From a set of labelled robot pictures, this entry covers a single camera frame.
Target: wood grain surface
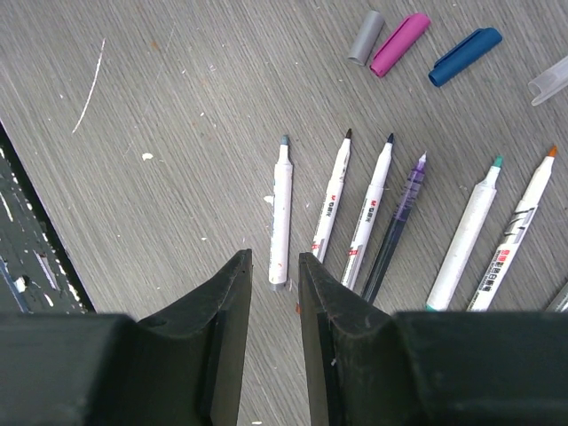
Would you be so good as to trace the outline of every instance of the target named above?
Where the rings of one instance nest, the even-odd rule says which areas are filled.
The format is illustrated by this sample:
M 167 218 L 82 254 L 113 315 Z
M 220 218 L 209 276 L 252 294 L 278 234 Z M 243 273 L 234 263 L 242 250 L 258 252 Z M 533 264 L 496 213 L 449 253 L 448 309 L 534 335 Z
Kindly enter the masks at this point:
M 345 60 L 370 8 L 386 18 L 377 46 L 409 13 L 432 19 L 383 79 Z M 492 309 L 541 309 L 564 284 L 568 91 L 532 107 L 526 87 L 567 54 L 564 0 L 4 0 L 0 12 L 0 117 L 100 312 L 146 316 L 237 249 L 253 249 L 241 425 L 308 424 L 297 255 L 311 245 L 349 127 L 351 163 L 326 258 L 337 278 L 393 131 L 389 190 L 357 289 L 407 172 L 428 150 L 424 187 L 376 302 L 387 312 L 421 309 L 471 188 L 502 154 L 497 198 L 451 306 L 464 309 L 553 144 L 553 177 Z M 490 26 L 503 42 L 434 87 L 435 60 Z M 275 294 L 264 197 L 283 133 L 295 164 L 293 285 Z

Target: black plastic part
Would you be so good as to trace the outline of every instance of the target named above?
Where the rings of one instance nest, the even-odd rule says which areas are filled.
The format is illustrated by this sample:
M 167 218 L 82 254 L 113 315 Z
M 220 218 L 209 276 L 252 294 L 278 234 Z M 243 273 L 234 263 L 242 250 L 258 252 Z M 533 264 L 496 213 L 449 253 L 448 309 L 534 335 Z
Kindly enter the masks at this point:
M 125 315 L 0 315 L 0 423 L 237 422 L 252 252 L 136 323 Z
M 568 315 L 389 317 L 300 255 L 313 426 L 566 425 Z

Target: clear pen cap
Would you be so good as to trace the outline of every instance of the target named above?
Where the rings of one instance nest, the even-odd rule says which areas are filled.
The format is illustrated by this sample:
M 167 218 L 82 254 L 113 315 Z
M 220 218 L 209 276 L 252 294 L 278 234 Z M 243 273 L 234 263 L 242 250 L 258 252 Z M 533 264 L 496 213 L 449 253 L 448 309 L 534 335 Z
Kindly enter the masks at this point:
M 556 63 L 529 83 L 529 91 L 536 97 L 533 107 L 556 95 L 568 86 L 568 56 Z

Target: gray pen cap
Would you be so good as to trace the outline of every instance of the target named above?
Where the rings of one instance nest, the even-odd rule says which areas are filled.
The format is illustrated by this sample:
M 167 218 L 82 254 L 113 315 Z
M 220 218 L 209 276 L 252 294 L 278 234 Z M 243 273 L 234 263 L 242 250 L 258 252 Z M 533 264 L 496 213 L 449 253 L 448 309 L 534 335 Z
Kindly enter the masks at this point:
M 383 25 L 384 18 L 382 14 L 377 11 L 369 11 L 363 21 L 363 25 L 359 29 L 355 42 L 351 46 L 347 59 L 364 67 Z

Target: pen cap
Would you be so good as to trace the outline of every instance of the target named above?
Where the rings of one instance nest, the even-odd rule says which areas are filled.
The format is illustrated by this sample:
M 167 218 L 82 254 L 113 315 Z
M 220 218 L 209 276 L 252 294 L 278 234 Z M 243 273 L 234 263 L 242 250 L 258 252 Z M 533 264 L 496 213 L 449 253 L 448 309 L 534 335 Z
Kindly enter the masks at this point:
M 438 59 L 428 78 L 436 87 L 446 84 L 465 68 L 488 53 L 503 36 L 495 28 L 479 28 Z
M 529 91 L 536 96 L 531 102 L 532 106 L 540 105 L 566 86 L 568 86 L 568 56 L 529 83 Z
M 377 11 L 369 11 L 357 33 L 357 38 L 355 38 L 349 50 L 347 59 L 364 67 L 383 25 L 384 18 L 382 14 Z
M 429 25 L 430 18 L 423 13 L 407 16 L 375 54 L 371 71 L 379 77 L 385 77 Z

